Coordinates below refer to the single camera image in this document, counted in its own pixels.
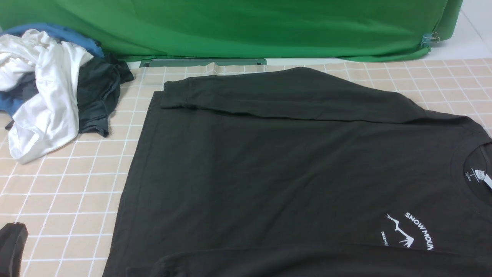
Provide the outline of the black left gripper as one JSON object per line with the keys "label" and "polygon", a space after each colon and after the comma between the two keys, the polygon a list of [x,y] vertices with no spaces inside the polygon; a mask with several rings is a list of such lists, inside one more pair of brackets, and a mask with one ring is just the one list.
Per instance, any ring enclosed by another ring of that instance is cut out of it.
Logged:
{"label": "black left gripper", "polygon": [[26,225],[7,223],[0,230],[0,276],[19,277],[23,249],[28,238]]}

